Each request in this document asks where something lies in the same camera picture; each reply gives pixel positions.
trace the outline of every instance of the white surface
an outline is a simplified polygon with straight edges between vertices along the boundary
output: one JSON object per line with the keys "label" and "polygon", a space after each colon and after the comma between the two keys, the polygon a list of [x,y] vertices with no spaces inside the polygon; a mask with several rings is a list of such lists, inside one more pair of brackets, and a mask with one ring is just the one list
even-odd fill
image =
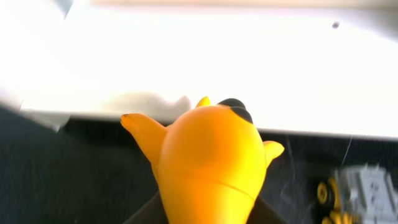
{"label": "white surface", "polygon": [[77,2],[8,85],[22,111],[172,121],[208,95],[242,100],[262,129],[397,138],[395,15]]}

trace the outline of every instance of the toy vehicle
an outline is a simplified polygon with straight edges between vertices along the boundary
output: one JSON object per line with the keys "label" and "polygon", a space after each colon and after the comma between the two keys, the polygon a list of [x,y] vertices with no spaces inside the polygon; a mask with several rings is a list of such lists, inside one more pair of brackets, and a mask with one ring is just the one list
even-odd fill
{"label": "toy vehicle", "polygon": [[331,210],[322,224],[396,224],[398,193],[390,174],[379,166],[334,170],[317,190],[319,204]]}

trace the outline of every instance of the yellow toy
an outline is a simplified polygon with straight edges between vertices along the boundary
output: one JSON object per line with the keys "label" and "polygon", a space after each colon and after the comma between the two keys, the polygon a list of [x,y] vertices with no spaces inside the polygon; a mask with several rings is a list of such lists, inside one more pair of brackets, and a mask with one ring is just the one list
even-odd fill
{"label": "yellow toy", "polygon": [[262,142],[236,99],[211,106],[204,97],[167,127],[143,114],[122,115],[121,124],[150,161],[171,224],[246,223],[284,150]]}

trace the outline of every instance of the orange rubber duck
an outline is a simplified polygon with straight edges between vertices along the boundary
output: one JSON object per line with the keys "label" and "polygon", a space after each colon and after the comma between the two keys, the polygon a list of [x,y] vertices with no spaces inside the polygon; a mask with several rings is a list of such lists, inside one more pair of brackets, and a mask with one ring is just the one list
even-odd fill
{"label": "orange rubber duck", "polygon": [[211,106],[204,97],[167,127],[137,113],[121,124],[150,161],[171,224],[246,223],[268,165],[284,151],[262,142],[233,98]]}

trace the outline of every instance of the dark fabric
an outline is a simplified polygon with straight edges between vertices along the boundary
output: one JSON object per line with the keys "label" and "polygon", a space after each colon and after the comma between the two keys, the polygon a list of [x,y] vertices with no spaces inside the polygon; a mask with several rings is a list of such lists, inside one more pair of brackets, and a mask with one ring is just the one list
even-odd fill
{"label": "dark fabric", "polygon": [[[162,199],[157,192],[140,210],[123,224],[168,224]],[[248,224],[285,224],[261,199],[257,199],[250,213]]]}

